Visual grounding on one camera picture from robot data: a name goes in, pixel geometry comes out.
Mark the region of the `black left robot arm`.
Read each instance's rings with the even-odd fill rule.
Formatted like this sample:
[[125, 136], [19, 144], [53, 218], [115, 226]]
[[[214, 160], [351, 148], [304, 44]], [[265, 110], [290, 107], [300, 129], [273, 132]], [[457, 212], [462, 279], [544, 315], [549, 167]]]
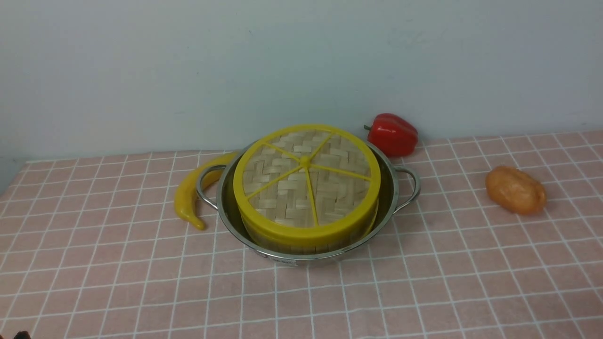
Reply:
[[19, 331], [13, 339], [32, 339], [30, 333], [28, 331]]

